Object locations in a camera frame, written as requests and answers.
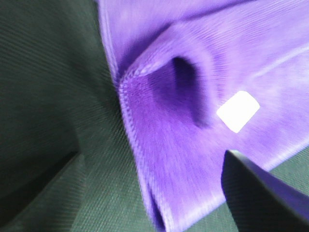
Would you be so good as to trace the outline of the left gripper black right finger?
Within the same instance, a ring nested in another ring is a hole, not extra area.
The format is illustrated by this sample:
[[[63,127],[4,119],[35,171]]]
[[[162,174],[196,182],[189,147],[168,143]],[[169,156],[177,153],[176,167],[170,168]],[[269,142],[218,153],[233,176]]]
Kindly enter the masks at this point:
[[[236,150],[225,152],[221,185],[238,231],[309,230],[309,197]]]

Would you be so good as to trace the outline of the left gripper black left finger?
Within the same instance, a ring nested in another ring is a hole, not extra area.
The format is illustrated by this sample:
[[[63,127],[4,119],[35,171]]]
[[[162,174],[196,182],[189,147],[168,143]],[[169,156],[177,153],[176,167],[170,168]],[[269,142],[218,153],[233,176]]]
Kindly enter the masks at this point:
[[[82,155],[71,152],[0,198],[1,222],[74,222],[82,204]]]

